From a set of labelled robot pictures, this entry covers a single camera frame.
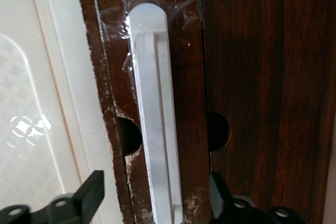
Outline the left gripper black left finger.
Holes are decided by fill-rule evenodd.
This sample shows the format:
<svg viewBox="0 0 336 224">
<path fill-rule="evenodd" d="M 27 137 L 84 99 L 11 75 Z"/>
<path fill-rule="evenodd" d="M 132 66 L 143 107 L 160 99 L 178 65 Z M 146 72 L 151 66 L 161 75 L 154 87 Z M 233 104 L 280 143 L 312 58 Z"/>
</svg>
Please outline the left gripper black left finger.
<svg viewBox="0 0 336 224">
<path fill-rule="evenodd" d="M 38 211 L 28 205 L 3 208 L 1 223 L 90 223 L 104 195 L 104 171 L 95 170 L 74 194 L 60 195 Z"/>
</svg>

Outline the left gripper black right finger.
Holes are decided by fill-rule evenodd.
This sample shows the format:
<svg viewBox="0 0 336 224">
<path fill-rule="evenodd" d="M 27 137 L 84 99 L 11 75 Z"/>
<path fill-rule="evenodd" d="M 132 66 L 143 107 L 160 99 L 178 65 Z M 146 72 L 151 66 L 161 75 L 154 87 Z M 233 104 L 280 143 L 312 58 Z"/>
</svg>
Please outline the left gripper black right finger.
<svg viewBox="0 0 336 224">
<path fill-rule="evenodd" d="M 219 172 L 210 174 L 209 200 L 213 213 L 210 223 L 305 223 L 290 208 L 272 207 L 264 212 L 250 198 L 233 195 Z"/>
</svg>

